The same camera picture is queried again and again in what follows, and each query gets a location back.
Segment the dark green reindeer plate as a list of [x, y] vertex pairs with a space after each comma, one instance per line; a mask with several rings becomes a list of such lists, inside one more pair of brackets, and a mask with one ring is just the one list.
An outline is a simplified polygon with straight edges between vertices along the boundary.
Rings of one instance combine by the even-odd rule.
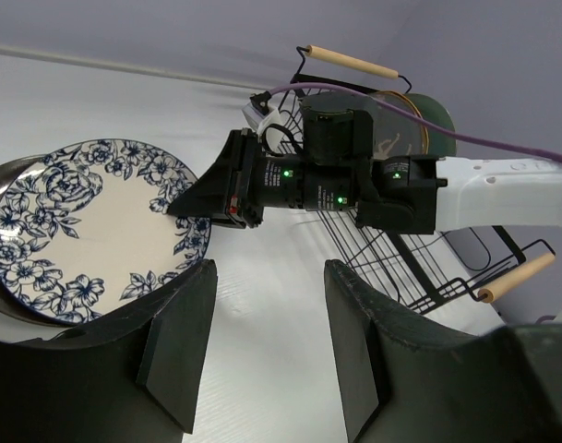
[[[405, 95], [396, 91], [379, 91], [373, 97], [396, 106], [408, 114], [421, 117], [416, 105]], [[399, 114], [384, 108], [380, 109], [381, 118], [377, 129], [377, 144], [374, 147], [374, 158], [385, 160], [392, 156], [426, 154], [429, 136], [424, 126], [410, 121]]]

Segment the brown rimmed cream plate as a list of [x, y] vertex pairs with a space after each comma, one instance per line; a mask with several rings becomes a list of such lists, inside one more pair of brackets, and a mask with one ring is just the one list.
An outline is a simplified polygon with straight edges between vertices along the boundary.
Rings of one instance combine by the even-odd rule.
[[[0, 164], [0, 201], [7, 188], [13, 181], [20, 176], [22, 172], [27, 170], [35, 162], [42, 159], [42, 155], [34, 155], [22, 157]], [[30, 323], [38, 326], [59, 328], [63, 327], [62, 323], [54, 322], [41, 315], [35, 314], [28, 310], [21, 303], [14, 300], [4, 285], [0, 281], [0, 313], [20, 320], [25, 323]]]

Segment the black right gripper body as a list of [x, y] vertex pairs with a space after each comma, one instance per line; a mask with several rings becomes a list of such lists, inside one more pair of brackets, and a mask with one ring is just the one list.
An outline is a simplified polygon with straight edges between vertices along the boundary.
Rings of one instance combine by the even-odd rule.
[[224, 192], [225, 225], [256, 228], [266, 208], [304, 207], [305, 163], [297, 155], [268, 155], [254, 132], [235, 129], [229, 133], [222, 157], [231, 167], [231, 181]]

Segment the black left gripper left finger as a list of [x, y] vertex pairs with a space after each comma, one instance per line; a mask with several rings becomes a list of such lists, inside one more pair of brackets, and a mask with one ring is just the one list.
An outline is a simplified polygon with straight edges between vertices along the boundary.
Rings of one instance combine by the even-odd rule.
[[218, 271], [50, 340], [0, 341], [0, 442], [179, 442], [193, 431]]

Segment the teal green plate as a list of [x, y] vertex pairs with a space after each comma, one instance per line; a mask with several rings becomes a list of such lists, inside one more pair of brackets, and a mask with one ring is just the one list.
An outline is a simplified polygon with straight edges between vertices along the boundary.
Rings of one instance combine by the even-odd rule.
[[[448, 110], [437, 100], [419, 93], [409, 93], [407, 98], [416, 106], [424, 120], [454, 132], [455, 126]], [[428, 128], [429, 154], [441, 157], [457, 155], [457, 140]]]

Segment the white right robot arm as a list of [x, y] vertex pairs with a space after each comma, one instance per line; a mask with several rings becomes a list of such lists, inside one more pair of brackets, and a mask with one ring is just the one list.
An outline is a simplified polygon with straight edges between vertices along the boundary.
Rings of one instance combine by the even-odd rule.
[[273, 152], [264, 132], [234, 130], [210, 168], [167, 208], [175, 217], [254, 228], [267, 208], [353, 210], [359, 227], [430, 234], [489, 225], [562, 226], [562, 156], [436, 155], [378, 160], [377, 99], [330, 91], [300, 103], [303, 137]]

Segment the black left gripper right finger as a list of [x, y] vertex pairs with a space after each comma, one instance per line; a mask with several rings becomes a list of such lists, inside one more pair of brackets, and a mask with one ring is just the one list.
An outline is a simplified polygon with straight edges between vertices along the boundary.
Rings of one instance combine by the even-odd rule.
[[351, 442], [562, 442], [562, 323], [473, 336], [324, 268]]

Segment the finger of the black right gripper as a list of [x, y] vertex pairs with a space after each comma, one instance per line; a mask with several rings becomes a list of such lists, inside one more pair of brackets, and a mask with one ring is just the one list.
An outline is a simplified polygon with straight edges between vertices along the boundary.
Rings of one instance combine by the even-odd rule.
[[227, 138], [221, 153], [208, 170], [170, 203], [167, 214], [175, 217], [209, 218], [231, 222], [228, 214], [234, 179], [234, 138]]

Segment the blue floral white plate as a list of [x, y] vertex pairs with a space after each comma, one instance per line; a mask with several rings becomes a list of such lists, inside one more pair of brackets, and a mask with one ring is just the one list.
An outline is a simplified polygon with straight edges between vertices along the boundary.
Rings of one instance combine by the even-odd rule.
[[67, 325], [159, 290], [208, 249], [208, 219], [167, 214], [195, 181], [172, 153], [135, 140], [45, 155], [1, 196], [0, 282], [29, 311]]

